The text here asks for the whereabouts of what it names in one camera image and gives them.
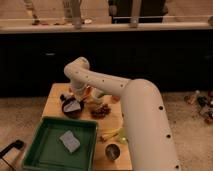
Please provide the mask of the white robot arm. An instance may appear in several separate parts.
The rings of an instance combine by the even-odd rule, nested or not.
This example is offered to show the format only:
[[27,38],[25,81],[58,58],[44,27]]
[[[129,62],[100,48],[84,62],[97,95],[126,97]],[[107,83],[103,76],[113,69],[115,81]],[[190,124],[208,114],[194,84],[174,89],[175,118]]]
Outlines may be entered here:
[[90,70],[78,57],[64,67],[76,96],[87,85],[120,98],[133,171],[182,171],[161,93],[146,79],[127,79]]

